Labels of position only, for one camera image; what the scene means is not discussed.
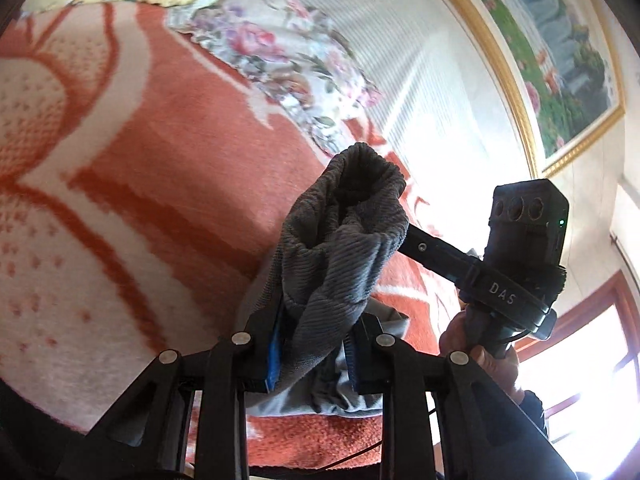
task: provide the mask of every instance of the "metal screw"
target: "metal screw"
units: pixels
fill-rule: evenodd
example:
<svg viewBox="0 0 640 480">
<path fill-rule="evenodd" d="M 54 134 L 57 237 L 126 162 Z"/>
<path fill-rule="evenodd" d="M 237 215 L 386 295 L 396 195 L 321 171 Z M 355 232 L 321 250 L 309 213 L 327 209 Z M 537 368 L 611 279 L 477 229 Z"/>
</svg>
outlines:
<svg viewBox="0 0 640 480">
<path fill-rule="evenodd" d="M 464 366 L 469 362 L 469 356 L 464 352 L 453 352 L 451 354 L 451 362 L 455 365 Z"/>
<path fill-rule="evenodd" d="M 393 346 L 396 343 L 396 338 L 391 334 L 380 334 L 376 338 L 376 343 L 380 346 Z"/>
<path fill-rule="evenodd" d="M 158 360 L 163 365 L 170 365 L 171 363 L 175 363 L 175 360 L 178 358 L 178 352 L 175 350 L 165 350 L 158 356 Z"/>
<path fill-rule="evenodd" d="M 236 332 L 231 336 L 231 342 L 234 345 L 246 345 L 249 341 L 251 341 L 251 334 L 247 332 Z"/>
</svg>

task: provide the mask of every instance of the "grey fabric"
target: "grey fabric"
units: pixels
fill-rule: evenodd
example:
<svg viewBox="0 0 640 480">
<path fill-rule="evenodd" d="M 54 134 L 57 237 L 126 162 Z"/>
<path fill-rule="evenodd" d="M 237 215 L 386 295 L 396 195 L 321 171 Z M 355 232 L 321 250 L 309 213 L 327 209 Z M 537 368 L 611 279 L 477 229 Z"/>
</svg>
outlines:
<svg viewBox="0 0 640 480">
<path fill-rule="evenodd" d="M 336 155 L 296 200 L 253 305 L 253 311 L 265 307 L 281 284 L 295 326 L 287 335 L 274 392 L 247 395 L 249 414 L 301 413 L 304 405 L 311 410 L 305 413 L 379 413 L 379 399 L 348 392 L 341 346 L 367 304 L 390 323 L 389 330 L 401 335 L 406 330 L 407 320 L 396 311 L 381 311 L 382 304 L 369 301 L 383 266 L 406 235 L 408 219 L 398 200 L 404 186 L 397 166 L 359 142 Z"/>
<path fill-rule="evenodd" d="M 365 312 L 378 316 L 385 333 L 404 337 L 409 318 L 373 298 Z M 382 395 L 360 396 L 349 382 L 344 346 L 340 344 L 298 382 L 274 396 L 246 394 L 247 415 L 339 415 L 361 418 L 382 415 Z"/>
</svg>

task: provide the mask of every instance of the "sleeve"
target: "sleeve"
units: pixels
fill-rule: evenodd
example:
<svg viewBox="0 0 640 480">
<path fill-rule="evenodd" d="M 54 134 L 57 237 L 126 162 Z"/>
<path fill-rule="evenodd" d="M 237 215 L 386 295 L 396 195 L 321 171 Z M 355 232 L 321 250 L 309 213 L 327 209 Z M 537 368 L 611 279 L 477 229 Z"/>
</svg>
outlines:
<svg viewBox="0 0 640 480">
<path fill-rule="evenodd" d="M 549 436 L 545 423 L 545 410 L 542 408 L 542 401 L 538 396 L 527 390 L 524 393 L 524 399 L 520 404 L 520 409 L 527 415 L 531 421 L 544 433 Z"/>
</svg>

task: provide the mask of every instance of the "painting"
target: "painting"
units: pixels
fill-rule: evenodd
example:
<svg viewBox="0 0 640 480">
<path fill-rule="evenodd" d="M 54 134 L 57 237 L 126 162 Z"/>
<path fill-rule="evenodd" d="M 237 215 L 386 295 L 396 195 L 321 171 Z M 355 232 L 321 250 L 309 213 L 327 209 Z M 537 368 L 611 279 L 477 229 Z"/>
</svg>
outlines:
<svg viewBox="0 0 640 480">
<path fill-rule="evenodd" d="M 622 116 L 620 77 L 592 0 L 480 0 L 535 112 L 536 170 L 549 176 Z"/>
</svg>

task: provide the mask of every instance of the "camera lens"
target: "camera lens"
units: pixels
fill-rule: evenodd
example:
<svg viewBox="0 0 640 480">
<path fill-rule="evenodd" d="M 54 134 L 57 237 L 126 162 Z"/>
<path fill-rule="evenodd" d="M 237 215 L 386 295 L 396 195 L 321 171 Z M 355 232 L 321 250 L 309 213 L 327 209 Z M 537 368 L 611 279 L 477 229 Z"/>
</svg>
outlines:
<svg viewBox="0 0 640 480">
<path fill-rule="evenodd" d="M 494 206 L 494 215 L 500 216 L 504 211 L 504 202 L 502 200 L 498 200 Z"/>
<path fill-rule="evenodd" d="M 531 201 L 531 204 L 529 204 L 529 217 L 532 220 L 537 220 L 542 216 L 542 210 L 544 207 L 545 205 L 543 204 L 542 199 L 534 198 Z"/>
<path fill-rule="evenodd" d="M 516 221 L 522 216 L 524 210 L 524 200 L 521 196 L 515 196 L 509 202 L 509 208 L 507 209 L 507 216 L 509 220 Z"/>
</svg>

